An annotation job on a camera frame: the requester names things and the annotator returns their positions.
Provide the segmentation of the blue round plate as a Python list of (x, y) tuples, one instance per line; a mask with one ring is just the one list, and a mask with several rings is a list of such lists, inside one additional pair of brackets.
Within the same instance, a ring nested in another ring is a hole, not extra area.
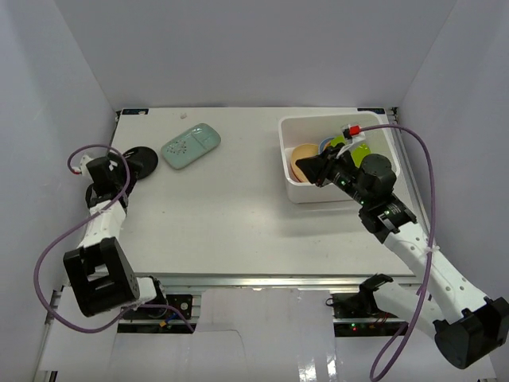
[(331, 142), (334, 138), (333, 137), (329, 137), (329, 138), (326, 138), (324, 139), (320, 145), (319, 145), (319, 150), (318, 152), (321, 154), (328, 146), (331, 145)]

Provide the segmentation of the black round plate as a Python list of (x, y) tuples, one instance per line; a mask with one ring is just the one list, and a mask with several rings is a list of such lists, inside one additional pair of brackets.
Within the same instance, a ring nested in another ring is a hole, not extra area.
[(122, 155), (129, 166), (130, 172), (136, 180), (143, 180), (150, 176), (158, 165), (157, 153), (147, 146), (133, 147)]

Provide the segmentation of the lime green round plate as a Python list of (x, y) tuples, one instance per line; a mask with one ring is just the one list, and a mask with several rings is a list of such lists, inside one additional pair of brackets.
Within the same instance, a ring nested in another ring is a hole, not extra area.
[[(340, 144), (346, 145), (347, 142), (344, 137), (337, 136), (335, 138), (331, 138), (329, 140), (329, 142), (324, 146), (324, 148), (337, 147)], [(355, 163), (356, 167), (360, 167), (363, 159), (366, 156), (368, 156), (370, 153), (371, 153), (371, 149), (366, 143), (362, 143), (359, 146), (357, 146), (355, 149), (351, 150), (351, 156), (352, 156), (353, 162)]]

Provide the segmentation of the pale green rectangular dish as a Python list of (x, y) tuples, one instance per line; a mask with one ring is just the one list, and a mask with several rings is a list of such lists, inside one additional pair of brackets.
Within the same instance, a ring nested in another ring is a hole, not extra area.
[(206, 123), (199, 123), (161, 148), (161, 156), (175, 170), (182, 170), (205, 156), (221, 143), (219, 133)]

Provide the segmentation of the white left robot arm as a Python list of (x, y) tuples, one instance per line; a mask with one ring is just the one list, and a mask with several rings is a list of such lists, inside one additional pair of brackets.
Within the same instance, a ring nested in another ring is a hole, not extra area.
[(85, 201), (89, 213), (99, 215), (86, 224), (78, 248), (64, 254), (64, 268), (84, 316), (140, 305), (150, 317), (158, 318), (168, 308), (161, 284), (152, 276), (136, 276), (119, 243), (128, 196), (137, 181), (155, 171), (158, 157), (141, 146), (123, 157), (124, 162), (113, 153), (95, 159), (84, 155), (73, 169), (91, 179)]

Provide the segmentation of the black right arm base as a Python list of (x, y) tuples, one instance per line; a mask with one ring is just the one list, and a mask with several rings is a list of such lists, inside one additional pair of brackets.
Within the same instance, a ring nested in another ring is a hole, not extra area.
[(353, 293), (332, 294), (325, 305), (332, 309), (336, 338), (391, 337), (403, 324), (393, 314), (363, 307)]

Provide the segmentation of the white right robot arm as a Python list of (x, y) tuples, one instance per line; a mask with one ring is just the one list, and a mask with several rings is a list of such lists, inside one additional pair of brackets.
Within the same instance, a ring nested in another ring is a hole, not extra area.
[(363, 226), (426, 283), (432, 301), (417, 326), (450, 364), (466, 369), (506, 342), (507, 300), (489, 298), (428, 245), (428, 234), (393, 192), (396, 175), (388, 158), (369, 154), (356, 166), (349, 152), (328, 148), (296, 165), (312, 184), (332, 183), (358, 202)]

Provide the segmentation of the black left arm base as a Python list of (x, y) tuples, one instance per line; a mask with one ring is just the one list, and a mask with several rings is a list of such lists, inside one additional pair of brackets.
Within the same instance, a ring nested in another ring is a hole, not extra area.
[(193, 296), (191, 294), (167, 294), (155, 298), (150, 305), (126, 313), (119, 322), (119, 333), (137, 334), (192, 334), (196, 323), (192, 322)]

